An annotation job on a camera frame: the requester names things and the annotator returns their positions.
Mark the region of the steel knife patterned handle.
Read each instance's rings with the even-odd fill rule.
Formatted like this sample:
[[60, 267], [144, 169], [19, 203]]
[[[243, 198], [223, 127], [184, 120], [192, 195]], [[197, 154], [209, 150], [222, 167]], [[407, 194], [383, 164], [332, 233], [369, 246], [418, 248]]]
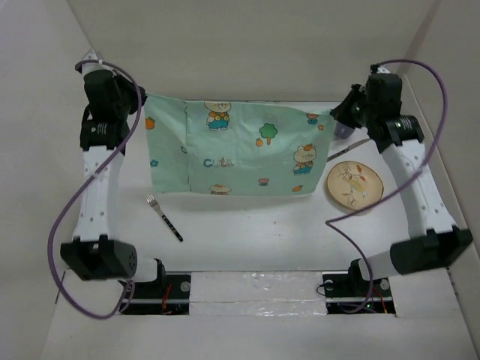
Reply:
[[338, 151], [332, 155], [329, 155], [327, 157], [327, 161], [332, 161], [334, 160], [335, 158], [339, 158], [340, 156], [352, 151], [353, 149], [356, 149], [358, 148], [359, 146], [362, 146], [363, 144], [365, 143], [368, 143], [370, 140], [369, 139], [362, 139], [362, 140], [359, 140], [357, 142], [354, 142], [353, 144], [347, 146], [345, 149], [342, 149], [341, 151]]

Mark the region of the cream bird pattern plate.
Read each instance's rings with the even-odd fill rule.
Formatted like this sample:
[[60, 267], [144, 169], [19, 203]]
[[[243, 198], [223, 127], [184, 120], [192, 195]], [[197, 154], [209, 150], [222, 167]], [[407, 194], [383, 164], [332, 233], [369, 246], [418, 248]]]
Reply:
[[343, 161], [333, 166], [326, 179], [331, 197], [353, 211], [382, 199], [384, 184], [370, 167], [356, 161]]

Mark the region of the green cartoon print placemat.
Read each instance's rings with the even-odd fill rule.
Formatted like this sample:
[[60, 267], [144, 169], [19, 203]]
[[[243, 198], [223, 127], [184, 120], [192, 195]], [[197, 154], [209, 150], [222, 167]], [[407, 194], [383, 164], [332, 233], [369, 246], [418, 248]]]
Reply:
[[311, 194], [335, 128], [327, 111], [271, 103], [149, 94], [143, 109], [151, 182], [158, 193]]

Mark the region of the steel fork patterned handle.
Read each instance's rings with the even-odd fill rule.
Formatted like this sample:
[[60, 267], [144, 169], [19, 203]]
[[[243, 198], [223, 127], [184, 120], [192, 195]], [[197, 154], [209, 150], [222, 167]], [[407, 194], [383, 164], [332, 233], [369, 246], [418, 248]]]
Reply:
[[184, 239], [182, 235], [179, 233], [179, 231], [176, 229], [176, 227], [173, 225], [170, 219], [164, 214], [155, 197], [152, 194], [148, 193], [145, 196], [145, 200], [151, 206], [151, 208], [157, 213], [157, 215], [162, 219], [162, 221], [168, 226], [169, 230], [177, 238], [177, 240], [179, 242], [183, 242]]

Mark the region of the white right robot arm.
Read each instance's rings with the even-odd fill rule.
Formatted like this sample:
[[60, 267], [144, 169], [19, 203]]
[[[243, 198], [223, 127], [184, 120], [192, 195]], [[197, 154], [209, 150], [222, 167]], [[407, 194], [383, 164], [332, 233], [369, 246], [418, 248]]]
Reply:
[[408, 239], [351, 262], [346, 285], [357, 296], [378, 279], [447, 269], [473, 243], [470, 230], [459, 228], [449, 214], [428, 166], [439, 137], [425, 146], [419, 120], [401, 112], [402, 79], [384, 67], [384, 62], [371, 65], [367, 82], [353, 85], [331, 111], [342, 125], [366, 128], [397, 185], [382, 201], [399, 195], [408, 224]]

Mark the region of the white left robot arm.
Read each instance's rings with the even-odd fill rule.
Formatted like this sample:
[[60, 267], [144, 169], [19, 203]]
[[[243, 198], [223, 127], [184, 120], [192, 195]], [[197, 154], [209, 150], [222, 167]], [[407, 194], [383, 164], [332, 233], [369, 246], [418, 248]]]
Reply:
[[80, 210], [72, 239], [60, 255], [84, 281], [136, 281], [151, 297], [162, 296], [167, 279], [159, 260], [141, 256], [119, 235], [119, 175], [126, 143], [140, 121], [146, 94], [124, 71], [103, 61], [91, 49], [76, 65], [88, 104], [79, 135], [85, 184], [75, 196]]

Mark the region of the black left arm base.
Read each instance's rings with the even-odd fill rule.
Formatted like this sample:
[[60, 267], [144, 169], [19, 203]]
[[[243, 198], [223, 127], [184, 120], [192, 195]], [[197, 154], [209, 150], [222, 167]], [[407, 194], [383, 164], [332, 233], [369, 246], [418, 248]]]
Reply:
[[136, 283], [122, 315], [183, 316], [190, 313], [191, 274], [167, 273], [160, 281]]

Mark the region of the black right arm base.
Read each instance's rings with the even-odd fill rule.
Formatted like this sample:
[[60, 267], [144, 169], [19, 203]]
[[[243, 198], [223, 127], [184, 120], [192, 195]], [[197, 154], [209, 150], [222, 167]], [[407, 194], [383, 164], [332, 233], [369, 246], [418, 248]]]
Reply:
[[[319, 296], [325, 299], [327, 314], [346, 314], [363, 303], [368, 294], [369, 283], [360, 278], [354, 284], [346, 271], [322, 273], [322, 282], [316, 287]], [[396, 314], [390, 282], [387, 277], [373, 281], [373, 290], [360, 314]]]

